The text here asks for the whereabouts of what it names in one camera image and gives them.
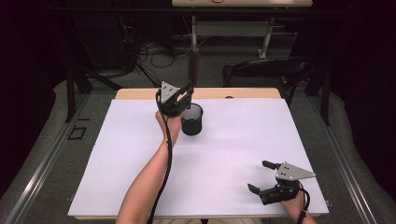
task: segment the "wearable gripper device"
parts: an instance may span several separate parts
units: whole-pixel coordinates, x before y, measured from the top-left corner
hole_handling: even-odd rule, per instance
[[[170,118],[177,117],[190,108],[193,93],[194,87],[190,82],[183,89],[163,82],[156,95],[157,103],[164,115]]]
[[[299,180],[316,176],[315,173],[286,162],[271,163],[269,161],[263,161],[262,165],[273,170],[277,169],[277,184],[273,188],[265,190],[260,190],[250,184],[247,184],[247,186],[252,193],[259,195],[263,205],[294,199],[300,190]]]

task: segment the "table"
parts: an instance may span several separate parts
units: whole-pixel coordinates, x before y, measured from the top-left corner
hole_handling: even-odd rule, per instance
[[[172,0],[174,7],[311,7],[312,0]],[[192,16],[192,50],[197,50],[198,35],[212,36],[264,36],[260,58],[266,57],[275,18],[269,21],[197,21]]]
[[[155,92],[118,92],[69,216],[116,217],[134,176],[162,140],[154,118]],[[196,136],[179,136],[172,171],[155,217],[285,217],[279,204],[263,206],[259,197],[248,190],[248,183],[262,189],[276,184],[276,171],[262,167],[263,160],[288,161],[312,171],[289,108],[277,89],[196,88],[192,97],[204,109],[203,130]],[[248,114],[243,119],[240,112]],[[302,182],[311,194],[311,214],[327,214],[317,180]]]

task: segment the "forearm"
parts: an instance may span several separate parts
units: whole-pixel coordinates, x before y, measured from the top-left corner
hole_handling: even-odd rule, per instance
[[[157,152],[129,187],[117,223],[146,224],[163,182],[168,161],[168,145],[162,142]]]

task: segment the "dark wall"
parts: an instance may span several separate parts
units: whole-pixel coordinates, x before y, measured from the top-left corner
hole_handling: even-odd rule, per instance
[[[396,8],[385,1],[315,1],[320,9],[352,7],[341,20],[308,20],[292,54],[325,59],[331,90],[345,102],[353,140],[378,184],[396,200]]]
[[[64,67],[49,45],[37,4],[2,1],[0,6],[0,196],[23,165],[55,101],[53,87]]]

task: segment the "chair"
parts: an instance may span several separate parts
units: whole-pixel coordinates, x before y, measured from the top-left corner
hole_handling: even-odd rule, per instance
[[[298,83],[315,71],[313,60],[305,57],[262,58],[227,64],[222,70],[223,87],[275,87],[290,105]]]

